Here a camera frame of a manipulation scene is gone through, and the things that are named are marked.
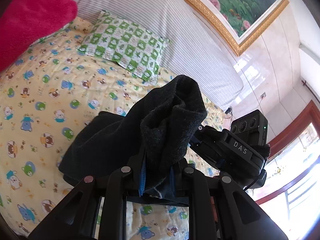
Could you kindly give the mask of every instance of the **screw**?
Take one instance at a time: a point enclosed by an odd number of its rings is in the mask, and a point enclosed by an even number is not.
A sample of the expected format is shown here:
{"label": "screw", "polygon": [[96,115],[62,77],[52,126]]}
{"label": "screw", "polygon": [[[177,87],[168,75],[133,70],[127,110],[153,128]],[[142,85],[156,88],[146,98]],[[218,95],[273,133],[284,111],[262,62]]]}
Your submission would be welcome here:
{"label": "screw", "polygon": [[185,173],[188,173],[188,174],[191,174],[191,173],[193,173],[195,170],[193,169],[193,168],[191,168],[191,167],[186,167],[185,169],[184,169],[184,172]]}
{"label": "screw", "polygon": [[223,177],[222,177],[222,181],[223,181],[224,183],[230,183],[230,182],[231,182],[231,178],[228,177],[228,176],[223,176]]}
{"label": "screw", "polygon": [[129,166],[124,166],[124,167],[121,168],[121,171],[123,173],[127,173],[127,172],[131,171],[131,168]]}
{"label": "screw", "polygon": [[92,176],[86,176],[86,177],[84,178],[84,182],[85,182],[85,183],[93,182],[93,177],[92,177]]}

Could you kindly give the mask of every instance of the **cable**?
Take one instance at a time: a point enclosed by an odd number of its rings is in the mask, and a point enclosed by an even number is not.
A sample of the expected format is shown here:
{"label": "cable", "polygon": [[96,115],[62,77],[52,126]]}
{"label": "cable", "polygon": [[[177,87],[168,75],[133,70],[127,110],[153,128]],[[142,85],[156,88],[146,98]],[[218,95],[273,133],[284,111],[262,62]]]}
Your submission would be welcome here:
{"label": "cable", "polygon": [[232,123],[232,118],[233,118],[232,107],[230,106],[230,108],[231,108],[231,117],[226,118],[226,119],[229,119],[229,118],[231,119],[230,120],[230,125],[229,125],[229,131],[231,129],[231,123]]}

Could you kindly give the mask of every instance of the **bed sheet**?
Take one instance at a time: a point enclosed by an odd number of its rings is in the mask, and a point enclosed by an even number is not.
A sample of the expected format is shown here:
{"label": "bed sheet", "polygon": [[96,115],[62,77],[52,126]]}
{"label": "bed sheet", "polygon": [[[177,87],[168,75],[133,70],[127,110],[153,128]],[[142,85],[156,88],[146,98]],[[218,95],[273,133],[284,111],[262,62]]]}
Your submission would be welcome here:
{"label": "bed sheet", "polygon": [[[0,73],[0,212],[19,234],[28,235],[72,189],[58,166],[75,136],[99,111],[126,115],[155,87],[116,63],[77,52],[90,28],[77,18]],[[161,68],[157,86],[174,77]],[[202,96],[203,124],[221,130],[223,111]],[[185,157],[207,176],[217,174],[191,149]],[[128,239],[187,239],[187,217],[187,208],[128,203]]]}

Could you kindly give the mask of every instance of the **green checkered pillowcase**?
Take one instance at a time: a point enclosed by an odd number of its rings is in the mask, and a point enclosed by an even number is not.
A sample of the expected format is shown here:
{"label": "green checkered pillowcase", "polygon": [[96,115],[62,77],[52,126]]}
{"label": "green checkered pillowcase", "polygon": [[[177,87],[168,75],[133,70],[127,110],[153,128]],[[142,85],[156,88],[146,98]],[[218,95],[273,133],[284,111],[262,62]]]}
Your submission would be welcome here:
{"label": "green checkered pillowcase", "polygon": [[143,26],[102,11],[91,34],[78,47],[81,53],[117,62],[156,85],[159,65],[169,40]]}

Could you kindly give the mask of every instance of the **red fleece blanket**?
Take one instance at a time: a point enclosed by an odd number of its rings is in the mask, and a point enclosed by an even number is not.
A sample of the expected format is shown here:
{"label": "red fleece blanket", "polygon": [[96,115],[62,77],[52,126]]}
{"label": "red fleece blanket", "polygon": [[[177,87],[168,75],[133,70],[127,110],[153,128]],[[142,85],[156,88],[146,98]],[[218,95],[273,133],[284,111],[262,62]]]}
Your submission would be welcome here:
{"label": "red fleece blanket", "polygon": [[76,14],[73,0],[12,0],[0,18],[0,71],[34,41],[59,30]]}

